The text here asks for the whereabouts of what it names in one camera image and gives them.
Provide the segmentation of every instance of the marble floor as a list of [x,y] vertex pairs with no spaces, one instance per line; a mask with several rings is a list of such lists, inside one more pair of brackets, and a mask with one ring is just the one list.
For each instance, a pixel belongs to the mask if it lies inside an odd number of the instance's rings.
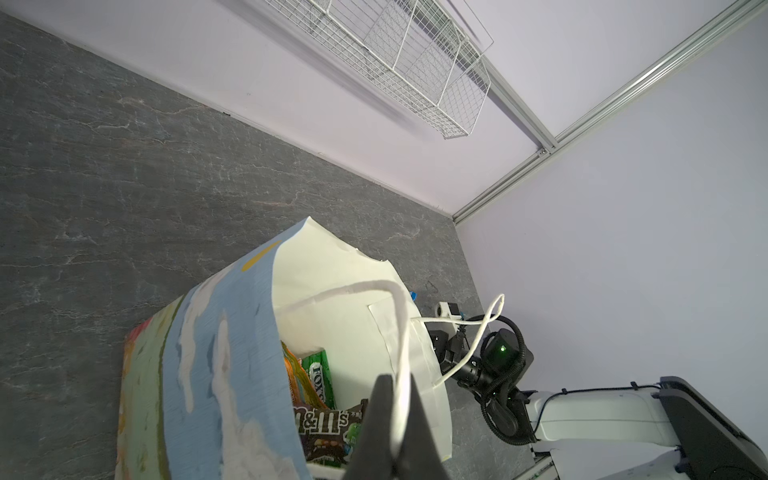
[[[311,215],[423,312],[480,312],[449,218],[0,14],[0,478],[114,475],[126,332]],[[450,382],[454,479],[510,479]]]

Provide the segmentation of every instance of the metal rail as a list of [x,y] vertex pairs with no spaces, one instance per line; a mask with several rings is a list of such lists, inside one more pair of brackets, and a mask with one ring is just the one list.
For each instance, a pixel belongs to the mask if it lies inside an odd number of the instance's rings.
[[560,152],[562,152],[568,144],[579,138],[581,135],[592,131],[595,126],[601,124],[612,114],[615,114],[625,107],[662,78],[667,77],[669,74],[682,68],[688,62],[702,55],[706,50],[728,36],[728,34],[746,24],[767,6],[768,0],[737,0],[731,6],[723,10],[718,16],[709,21],[705,26],[683,40],[677,47],[670,50],[665,56],[656,61],[643,73],[628,82],[597,107],[590,110],[584,117],[580,118],[570,127],[566,128],[565,131],[560,133],[554,139],[549,138],[546,127],[544,127],[541,121],[535,117],[533,112],[525,110],[525,104],[522,103],[522,100],[519,100],[519,97],[516,97],[516,94],[508,86],[506,81],[498,75],[498,71],[486,63],[488,73],[491,75],[492,88],[498,89],[498,91],[494,90],[494,92],[505,102],[505,104],[509,101],[507,106],[510,107],[523,125],[526,126],[537,139],[539,139],[542,149],[531,155],[513,171],[506,174],[501,180],[491,185],[490,188],[486,189],[473,201],[469,202],[461,210],[456,212],[453,215],[453,221],[458,225],[470,218],[473,214],[490,204],[504,192],[514,187],[546,160],[559,156]]

